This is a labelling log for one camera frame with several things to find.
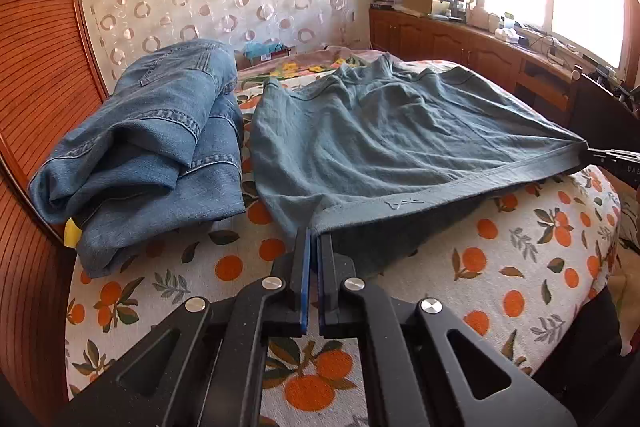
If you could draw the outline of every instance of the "orange fruit pattern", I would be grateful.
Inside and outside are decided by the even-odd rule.
[[[335,391],[318,375],[292,378],[284,387],[284,397],[292,407],[306,412],[316,412],[331,405]]]
[[[80,282],[82,284],[89,284],[92,281],[91,277],[89,277],[84,270],[80,273]]]
[[[558,241],[559,245],[562,245],[563,247],[571,246],[571,234],[565,227],[556,227],[554,235],[556,236],[556,241]]]
[[[489,331],[489,317],[486,313],[479,310],[474,310],[465,315],[463,319],[469,326],[476,330],[476,333],[481,336],[485,336]]]
[[[84,321],[84,306],[82,306],[82,304],[76,304],[71,308],[68,318],[73,325],[80,324]]]
[[[587,216],[584,212],[580,213],[580,220],[585,227],[589,228],[591,226],[591,217]]]
[[[115,281],[108,282],[100,290],[100,300],[103,304],[111,306],[122,295],[122,287]]]
[[[571,198],[567,196],[566,192],[562,192],[562,190],[558,192],[558,198],[560,198],[560,201],[564,204],[571,203]]]
[[[485,239],[495,239],[498,237],[498,227],[491,219],[480,219],[476,227],[478,227],[478,235]]]
[[[329,380],[345,378],[353,367],[353,359],[349,353],[341,349],[333,349],[320,355],[316,359],[318,375]]]
[[[515,194],[507,194],[500,198],[500,202],[503,204],[505,208],[516,208],[518,206],[518,198],[516,198]]]
[[[476,247],[467,248],[462,253],[462,264],[469,272],[481,272],[486,266],[484,252]]]
[[[517,317],[524,310],[524,297],[517,290],[511,290],[506,293],[502,301],[504,313],[511,318]]]
[[[580,283],[580,277],[578,272],[573,268],[567,268],[564,270],[564,282],[569,288],[575,288]]]
[[[277,259],[285,252],[284,242],[272,237],[271,239],[265,239],[260,243],[260,257],[265,261],[273,261]]]
[[[232,281],[242,273],[242,259],[237,255],[225,255],[216,263],[216,275],[223,281]]]
[[[595,279],[598,276],[598,273],[600,273],[600,261],[598,261],[598,258],[596,256],[589,256],[589,258],[587,259],[587,268],[589,269],[591,277]]]
[[[251,158],[247,158],[242,162],[242,174],[247,174],[248,172],[252,172],[254,170],[254,166],[251,163]]]
[[[258,94],[257,96],[250,98],[246,102],[242,102],[239,105],[239,107],[240,109],[251,109],[252,107],[255,107],[256,105],[258,105],[258,102],[260,102],[261,98],[262,98],[262,95]]]
[[[246,217],[249,221],[256,225],[268,225],[273,221],[273,217],[267,210],[267,207],[261,201],[256,201],[246,211]]]
[[[98,310],[98,324],[101,327],[105,327],[111,322],[111,309],[107,306],[103,306]]]

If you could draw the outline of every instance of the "floral bedsheet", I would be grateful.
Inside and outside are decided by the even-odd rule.
[[[416,71],[453,66],[405,64]],[[316,77],[296,76],[284,83],[296,89]],[[261,91],[254,86],[238,93],[245,146]],[[257,196],[246,147],[242,158],[245,214],[162,234],[140,245],[134,258],[103,279],[89,279],[76,263],[66,315],[70,397],[188,298],[217,301],[236,295],[268,275],[272,261],[287,250]],[[581,306],[606,285],[619,218],[618,197],[597,168],[554,176],[488,198],[414,255],[380,273],[377,282],[408,301],[437,297],[532,374]],[[316,298],[311,301],[308,335],[270,341],[261,422],[368,425],[357,341],[322,339]]]

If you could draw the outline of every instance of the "wooden cabinet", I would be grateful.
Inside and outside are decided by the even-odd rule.
[[[402,60],[428,58],[420,19],[397,12],[372,10],[369,21],[371,44],[375,49],[389,52]]]
[[[427,52],[421,25],[417,22],[401,22],[398,26],[398,49],[394,55],[402,60],[424,60]]]
[[[370,10],[371,44],[401,60],[448,60],[481,74],[543,116],[562,123],[571,72],[543,55],[470,26]]]
[[[436,28],[431,34],[430,58],[436,60],[450,60],[466,66],[465,38],[449,28]]]
[[[372,10],[369,17],[369,27],[372,46],[382,52],[391,53],[391,33],[394,31],[393,18],[389,14]]]
[[[466,66],[498,84],[502,89],[515,92],[520,69],[520,57],[501,42],[487,45],[484,39],[472,38],[466,52]]]

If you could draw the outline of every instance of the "denim seam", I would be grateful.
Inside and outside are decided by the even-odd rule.
[[[482,172],[476,172],[476,174],[471,174],[469,176],[464,176],[463,178],[458,178],[457,180],[453,180],[447,183],[464,183],[464,184],[468,184],[469,182],[475,182],[476,180],[481,180],[483,178],[487,178],[490,176],[494,176],[496,174],[501,174],[503,171],[509,172],[512,171],[513,169],[516,168],[520,168],[520,167],[526,167],[529,164],[532,163],[536,163],[540,161],[540,158],[554,158],[556,156],[561,156],[567,152],[570,152],[570,150],[572,148],[576,148],[580,145],[584,145],[586,142],[573,142],[569,145],[565,145],[564,147],[561,147],[560,149],[556,149],[555,151],[553,151],[552,153],[545,153],[545,154],[538,154],[537,156],[534,156],[532,158],[527,158],[525,160],[520,160],[518,162],[514,162],[514,163],[507,163],[505,165],[501,165],[500,167],[496,167],[495,169],[490,169],[488,171],[482,171]],[[440,185],[431,185],[431,187],[425,188],[424,190],[418,190],[417,192],[411,192],[412,196],[417,196],[418,194],[424,194],[425,192],[435,192],[438,190],[442,190],[442,188],[444,187],[444,185],[447,184],[440,184]],[[395,196],[402,196],[402,194],[388,194],[386,196],[376,196],[375,198],[372,198],[374,200],[377,200],[378,198],[392,198]],[[343,203],[343,204],[335,204],[334,206],[330,206],[329,208],[325,208],[324,210],[321,210],[320,212],[314,214],[314,221],[318,221],[320,219],[320,217],[323,214],[329,214],[331,212],[335,212],[336,210],[343,210],[345,208],[350,208],[350,206],[355,206],[356,204],[362,204],[362,203]]]
[[[171,118],[172,114],[178,114],[181,116],[181,118]],[[198,123],[195,120],[193,120],[193,118],[191,118],[188,114],[185,114],[176,109],[153,109],[150,111],[146,111],[146,112],[142,112],[140,114],[134,115],[130,118],[127,118],[126,120],[121,120],[118,123],[125,123],[125,122],[136,121],[136,120],[151,120],[153,118],[157,118],[158,120],[168,121],[171,123],[176,123],[178,125],[183,126],[187,131],[189,131],[193,135],[196,141],[200,136],[200,126],[198,125]],[[47,163],[53,160],[72,160],[72,159],[79,158],[80,156],[89,152],[94,147],[95,143],[103,135],[104,134],[100,134],[95,138],[89,140],[88,142],[85,142],[81,146],[76,147],[75,149],[71,149],[66,153],[65,156],[55,156],[53,158],[49,158],[46,162],[43,163],[42,166],[44,167]]]
[[[214,154],[213,156],[207,156],[206,158],[193,162],[191,164],[191,168],[188,171],[180,174],[180,176],[178,176],[178,179],[184,178],[188,174],[191,174],[192,172],[195,172],[199,169],[209,167],[211,165],[215,165],[218,163],[226,163],[229,165],[233,165],[238,170],[238,173],[242,174],[238,166],[238,163],[236,163],[233,156],[231,156],[230,154]]]
[[[149,78],[149,77],[153,75],[153,73],[156,70],[156,68],[160,65],[160,62],[165,60],[171,54],[177,53],[177,52],[181,52],[181,51],[186,50],[188,48],[189,48],[188,45],[180,46],[179,48],[176,48],[176,49],[173,49],[173,50],[170,50],[170,51],[166,52],[162,57],[158,57],[157,60],[154,60],[151,63],[151,65],[149,66],[149,69],[147,70],[147,72],[144,75],[142,75],[142,77],[140,78],[140,86],[148,86],[148,84],[151,84],[154,80],[156,80],[156,78]],[[210,58],[211,52],[214,49],[218,49],[218,48],[219,48],[219,46],[216,45],[216,44],[207,44],[205,46],[205,50],[200,52],[200,55],[198,56],[198,60],[196,61],[195,67],[185,67],[185,69],[202,71],[203,73],[208,73],[209,76],[211,76],[214,80],[217,80],[217,78],[215,76],[213,76],[211,73],[209,73],[209,71],[206,71],[204,66],[208,66],[209,65],[209,58]]]

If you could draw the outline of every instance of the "silver screw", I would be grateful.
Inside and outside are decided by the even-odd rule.
[[[440,313],[442,311],[442,303],[437,299],[429,297],[420,302],[420,308],[422,308],[422,311],[425,313]]]
[[[344,287],[352,292],[359,292],[364,288],[364,281],[360,277],[349,277],[344,282]]]
[[[280,277],[274,277],[273,275],[265,277],[262,279],[262,287],[266,290],[277,290],[278,288],[282,288],[282,280]]]
[[[188,312],[196,313],[201,312],[206,305],[207,303],[202,297],[192,297],[187,302],[185,302],[184,307],[187,308]]]

